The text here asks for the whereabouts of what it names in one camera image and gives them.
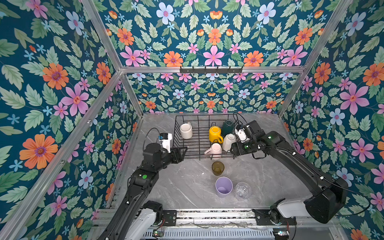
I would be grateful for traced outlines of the olive green glass cup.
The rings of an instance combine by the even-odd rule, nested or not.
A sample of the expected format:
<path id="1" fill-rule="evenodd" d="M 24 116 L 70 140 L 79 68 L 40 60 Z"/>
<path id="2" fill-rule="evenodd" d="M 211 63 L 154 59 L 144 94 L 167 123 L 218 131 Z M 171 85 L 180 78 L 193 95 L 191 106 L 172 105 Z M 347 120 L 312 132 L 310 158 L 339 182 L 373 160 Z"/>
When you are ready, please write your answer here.
<path id="1" fill-rule="evenodd" d="M 220 176 L 224 172 L 224 169 L 225 169 L 225 165 L 222 162 L 220 161 L 213 162 L 212 171 L 215 176 Z"/>

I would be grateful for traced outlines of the white mug red inside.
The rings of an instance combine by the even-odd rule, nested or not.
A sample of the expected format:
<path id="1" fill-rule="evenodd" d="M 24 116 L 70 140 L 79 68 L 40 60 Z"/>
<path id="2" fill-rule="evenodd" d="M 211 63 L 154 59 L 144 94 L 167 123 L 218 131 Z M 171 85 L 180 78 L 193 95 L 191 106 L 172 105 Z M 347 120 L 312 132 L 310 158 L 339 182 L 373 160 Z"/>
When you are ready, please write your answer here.
<path id="1" fill-rule="evenodd" d="M 180 126 L 181 136 L 184 140 L 191 139 L 193 137 L 193 128 L 191 123 L 184 123 Z"/>

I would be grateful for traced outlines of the white mug pink handle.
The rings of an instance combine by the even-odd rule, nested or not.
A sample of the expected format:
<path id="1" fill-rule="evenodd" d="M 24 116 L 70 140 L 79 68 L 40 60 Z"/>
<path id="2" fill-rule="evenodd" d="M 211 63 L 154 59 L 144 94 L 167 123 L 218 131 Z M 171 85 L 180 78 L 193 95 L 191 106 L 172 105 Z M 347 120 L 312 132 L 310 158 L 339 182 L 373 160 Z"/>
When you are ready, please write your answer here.
<path id="1" fill-rule="evenodd" d="M 210 156 L 212 159 L 220 159 L 222 156 L 222 146 L 218 143 L 214 143 L 204 152 L 204 154 Z"/>

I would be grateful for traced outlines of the lilac plastic cup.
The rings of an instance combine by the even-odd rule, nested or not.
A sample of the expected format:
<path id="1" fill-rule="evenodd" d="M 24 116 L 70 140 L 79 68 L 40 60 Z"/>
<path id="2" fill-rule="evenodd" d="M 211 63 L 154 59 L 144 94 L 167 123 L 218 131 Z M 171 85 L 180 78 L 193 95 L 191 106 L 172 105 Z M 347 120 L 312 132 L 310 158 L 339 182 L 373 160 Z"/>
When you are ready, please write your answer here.
<path id="1" fill-rule="evenodd" d="M 219 198 L 225 198 L 233 190 L 233 182 L 227 177 L 220 177 L 215 183 L 216 192 Z"/>

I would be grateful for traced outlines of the clear glass cup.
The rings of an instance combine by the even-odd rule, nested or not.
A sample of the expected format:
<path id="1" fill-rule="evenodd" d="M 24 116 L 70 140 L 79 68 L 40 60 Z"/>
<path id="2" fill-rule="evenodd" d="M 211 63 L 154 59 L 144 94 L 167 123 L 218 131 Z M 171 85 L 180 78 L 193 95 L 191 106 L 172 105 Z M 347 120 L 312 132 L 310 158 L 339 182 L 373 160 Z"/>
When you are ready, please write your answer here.
<path id="1" fill-rule="evenodd" d="M 236 197 L 239 200 L 246 200 L 252 195 L 252 189 L 249 184 L 240 182 L 235 187 Z"/>

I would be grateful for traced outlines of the cream faceted mug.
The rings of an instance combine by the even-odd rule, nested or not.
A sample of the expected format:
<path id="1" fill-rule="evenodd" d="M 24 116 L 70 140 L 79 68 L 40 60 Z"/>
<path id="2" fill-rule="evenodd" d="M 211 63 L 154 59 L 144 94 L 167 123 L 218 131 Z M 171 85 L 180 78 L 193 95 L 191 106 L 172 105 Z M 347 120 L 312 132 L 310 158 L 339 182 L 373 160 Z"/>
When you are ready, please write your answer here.
<path id="1" fill-rule="evenodd" d="M 222 150 L 225 152 L 230 151 L 233 143 L 236 143 L 236 136 L 233 134 L 227 134 L 222 143 Z"/>

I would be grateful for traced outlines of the yellow mug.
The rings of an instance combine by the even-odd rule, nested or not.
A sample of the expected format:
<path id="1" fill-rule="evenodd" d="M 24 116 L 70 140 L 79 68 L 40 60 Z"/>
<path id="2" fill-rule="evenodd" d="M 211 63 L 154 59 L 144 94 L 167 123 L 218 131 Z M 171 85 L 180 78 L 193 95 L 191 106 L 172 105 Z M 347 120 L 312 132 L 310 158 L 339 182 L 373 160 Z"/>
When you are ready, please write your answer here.
<path id="1" fill-rule="evenodd" d="M 222 144 L 224 138 L 222 137 L 222 130 L 218 126 L 212 126 L 209 129 L 209 140 L 211 143 Z"/>

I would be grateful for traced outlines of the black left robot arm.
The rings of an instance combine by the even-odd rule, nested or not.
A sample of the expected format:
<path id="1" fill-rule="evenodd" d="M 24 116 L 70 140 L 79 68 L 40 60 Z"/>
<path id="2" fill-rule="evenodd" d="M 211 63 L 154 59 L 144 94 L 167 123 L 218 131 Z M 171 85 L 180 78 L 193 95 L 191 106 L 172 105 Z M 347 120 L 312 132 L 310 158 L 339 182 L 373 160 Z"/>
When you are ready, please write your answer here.
<path id="1" fill-rule="evenodd" d="M 184 160 L 187 147 L 167 150 L 160 144 L 151 143 L 143 150 L 143 161 L 131 175 L 126 195 L 112 220 L 101 233 L 100 240 L 126 238 L 136 214 L 159 179 L 159 172 L 170 164 Z"/>

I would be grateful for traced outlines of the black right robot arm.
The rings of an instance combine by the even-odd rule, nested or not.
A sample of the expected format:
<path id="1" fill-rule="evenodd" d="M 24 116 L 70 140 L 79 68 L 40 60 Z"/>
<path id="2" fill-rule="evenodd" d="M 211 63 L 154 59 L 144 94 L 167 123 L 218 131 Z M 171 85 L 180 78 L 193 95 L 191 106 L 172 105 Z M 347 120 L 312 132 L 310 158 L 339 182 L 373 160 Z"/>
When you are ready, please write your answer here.
<path id="1" fill-rule="evenodd" d="M 251 121 L 235 127 L 235 134 L 239 140 L 230 150 L 234 157 L 262 151 L 288 168 L 311 193 L 308 197 L 275 202 L 268 213 L 275 225 L 282 219 L 295 217 L 311 217 L 326 224 L 345 206 L 348 183 L 333 180 L 331 175 L 316 168 L 276 131 L 265 133 L 256 121 Z"/>

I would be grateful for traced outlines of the dark green mug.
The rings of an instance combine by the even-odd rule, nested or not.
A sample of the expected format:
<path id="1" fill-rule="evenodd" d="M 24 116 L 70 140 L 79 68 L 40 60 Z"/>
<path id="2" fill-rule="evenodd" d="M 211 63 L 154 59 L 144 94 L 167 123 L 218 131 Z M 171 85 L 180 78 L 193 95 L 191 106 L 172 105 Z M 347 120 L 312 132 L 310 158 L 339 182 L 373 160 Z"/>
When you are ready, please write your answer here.
<path id="1" fill-rule="evenodd" d="M 225 137 L 228 134 L 231 134 L 234 131 L 235 124 L 232 120 L 226 120 L 223 122 L 221 127 L 222 136 Z"/>

